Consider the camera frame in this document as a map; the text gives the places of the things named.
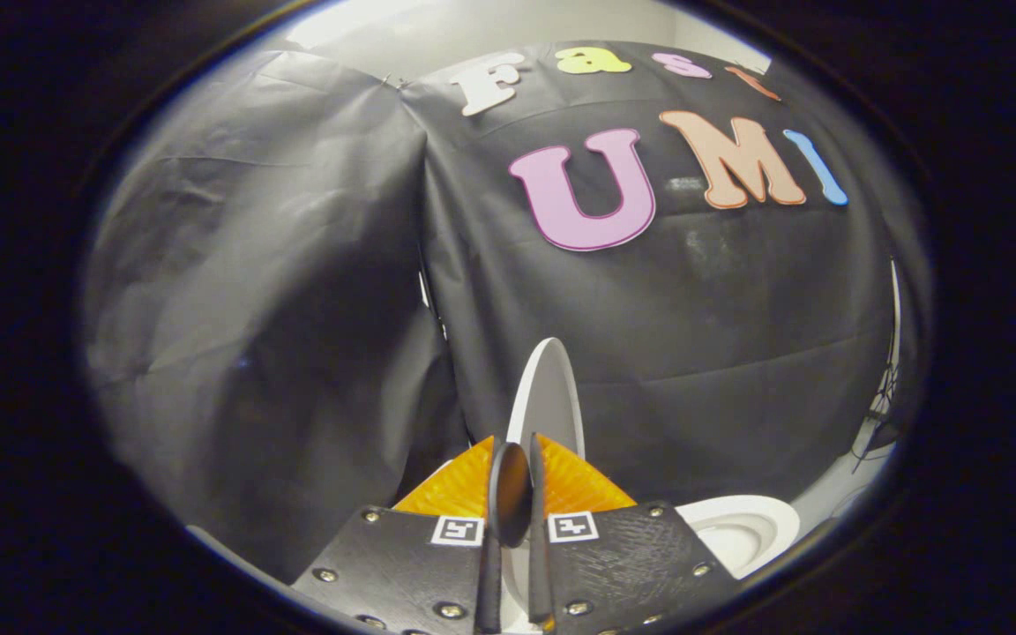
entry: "foam letter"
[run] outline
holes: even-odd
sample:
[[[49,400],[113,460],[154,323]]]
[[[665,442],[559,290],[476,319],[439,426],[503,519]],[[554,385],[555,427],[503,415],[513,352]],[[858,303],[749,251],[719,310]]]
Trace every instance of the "foam letter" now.
[[[735,75],[739,76],[739,79],[745,80],[747,82],[747,85],[751,85],[752,88],[754,88],[755,90],[759,90],[759,92],[762,92],[763,96],[772,98],[772,100],[774,100],[775,102],[782,101],[781,97],[775,96],[774,92],[770,92],[770,90],[768,90],[767,88],[763,88],[763,84],[759,83],[758,79],[755,79],[755,77],[751,77],[750,75],[747,75],[747,73],[743,72],[742,70],[735,67],[726,67],[723,70],[735,73]]]
[[[795,145],[799,146],[803,155],[806,155],[806,161],[810,162],[814,173],[818,174],[818,179],[822,182],[822,196],[825,197],[825,200],[830,201],[831,204],[847,204],[849,197],[845,195],[844,190],[841,189],[841,185],[838,185],[838,181],[833,177],[830,169],[827,168],[826,162],[822,161],[822,157],[818,155],[818,150],[814,149],[814,141],[811,141],[810,137],[807,137],[806,134],[795,132],[793,130],[783,130],[782,134],[786,139],[790,139]]]
[[[677,56],[674,53],[653,53],[652,59],[664,64],[665,70],[675,72],[677,75],[701,77],[701,79],[709,79],[712,76],[712,73],[706,71],[705,68],[698,67],[688,57]]]
[[[564,145],[525,153],[508,166],[524,182],[539,233],[559,248],[594,251],[632,241],[649,228],[657,202],[633,144],[637,130],[606,130],[585,139],[585,147],[601,152],[618,182],[622,202],[606,216],[587,216],[579,208],[564,164],[572,155]]]
[[[806,193],[793,182],[778,152],[766,139],[763,126],[744,117],[732,119],[735,141],[708,124],[698,114],[685,111],[660,113],[660,120],[681,131],[697,155],[700,168],[708,177],[705,198],[719,209],[747,204],[747,192],[732,181],[728,170],[759,201],[766,200],[763,176],[769,182],[771,197],[780,204],[803,204]]]
[[[618,60],[616,54],[606,49],[593,47],[578,47],[563,49],[556,53],[560,60],[558,68],[572,75],[584,75],[588,72],[626,72],[633,68],[631,64]]]
[[[519,81],[519,72],[509,64],[520,64],[524,61],[524,56],[519,53],[505,53],[503,56],[493,57],[492,60],[481,62],[474,67],[468,67],[452,76],[449,83],[460,85],[464,92],[464,108],[460,110],[463,116],[474,116],[474,114],[487,111],[497,104],[504,104],[513,97],[516,90],[513,88],[501,88],[498,83],[516,83]]]

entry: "black cloth backdrop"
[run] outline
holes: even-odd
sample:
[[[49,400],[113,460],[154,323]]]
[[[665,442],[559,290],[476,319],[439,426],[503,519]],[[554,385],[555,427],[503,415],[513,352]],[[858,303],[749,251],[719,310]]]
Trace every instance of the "black cloth backdrop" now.
[[[568,75],[554,52],[573,45],[634,68]],[[690,52],[515,51],[516,97],[475,117],[448,81],[472,61],[395,89],[306,53],[250,54],[158,114],[102,205],[83,342],[113,450],[182,522],[275,578],[355,507],[503,435],[551,336],[575,366],[589,461],[634,498],[790,501],[849,450],[878,389],[890,256],[905,298],[929,304],[919,202],[795,69],[762,77],[777,104]],[[714,77],[674,75],[654,52]],[[758,121],[806,204],[711,208],[679,186],[702,173],[665,110],[725,132]],[[561,250],[508,165],[567,145],[581,208],[609,213],[617,186],[582,142],[612,128],[640,133],[656,217],[617,248]],[[822,197],[783,129],[814,141],[848,205]],[[904,328],[923,337],[919,320]]]

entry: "black fabric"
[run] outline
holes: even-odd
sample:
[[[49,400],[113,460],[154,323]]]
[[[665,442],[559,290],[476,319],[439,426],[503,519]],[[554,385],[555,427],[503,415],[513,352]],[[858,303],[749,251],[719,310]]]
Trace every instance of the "black fabric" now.
[[[303,53],[218,70],[130,157],[89,263],[117,456],[284,582],[467,446],[418,287],[425,134],[396,97]]]
[[[568,75],[554,53],[570,47],[605,47],[634,69]],[[845,153],[873,150],[860,148],[862,137],[846,148],[830,125],[847,116],[834,106],[818,116],[819,98],[791,81],[765,82],[778,104],[694,53],[681,52],[712,79],[666,71],[652,54],[680,51],[643,44],[519,52],[527,61],[516,97],[480,116],[460,117],[464,102],[448,81],[471,62],[403,89],[428,133],[424,250],[469,430],[504,433],[532,346],[560,337],[575,365],[585,453],[635,499],[795,498],[849,450],[886,365],[892,284],[878,189],[895,174],[858,173]],[[702,189],[678,186],[702,173],[658,120],[669,110],[697,112],[728,133],[731,117],[758,121],[806,204],[767,198],[721,210]],[[581,208],[609,213],[617,185],[582,143],[613,128],[640,133],[656,217],[617,248],[558,249],[536,230],[508,165],[567,145]],[[783,129],[813,139],[847,206],[822,197]]]
[[[572,45],[634,69],[567,75],[554,52]],[[516,97],[477,117],[448,83],[471,62],[399,90],[310,54],[242,56],[158,114],[106,201],[82,302],[112,447],[274,578],[357,507],[503,437],[545,337],[575,365],[589,461],[634,498],[795,498],[878,389],[890,256],[905,297],[929,298],[914,194],[793,69],[763,77],[775,104],[709,57],[682,52],[711,80],[674,75],[650,59],[669,48],[517,51]],[[665,110],[758,121],[806,204],[711,208]],[[610,212],[616,184],[582,142],[611,128],[640,132],[656,217],[618,248],[561,250],[508,165],[568,145],[582,209]],[[783,129],[814,141],[847,206]]]

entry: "white plate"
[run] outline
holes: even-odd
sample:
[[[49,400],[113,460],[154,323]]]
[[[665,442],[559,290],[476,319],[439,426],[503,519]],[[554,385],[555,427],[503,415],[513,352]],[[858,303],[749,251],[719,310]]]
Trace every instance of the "white plate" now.
[[[555,337],[541,341],[528,358],[505,439],[519,443],[531,454],[531,434],[535,431],[585,458],[575,373],[564,343]]]
[[[721,496],[677,511],[736,579],[771,562],[799,535],[799,512],[777,498]]]

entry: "pink letter u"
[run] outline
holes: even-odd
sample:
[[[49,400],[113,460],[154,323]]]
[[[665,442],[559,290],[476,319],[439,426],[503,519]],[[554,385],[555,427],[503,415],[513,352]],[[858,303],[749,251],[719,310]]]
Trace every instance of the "pink letter u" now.
[[[525,153],[508,166],[508,172],[524,182],[531,213],[539,233],[565,250],[594,251],[632,241],[649,228],[657,202],[645,169],[633,144],[637,130],[606,130],[585,139],[585,147],[601,152],[618,181],[622,202],[606,216],[587,216],[579,209],[565,163],[572,152],[565,145],[552,145]]]

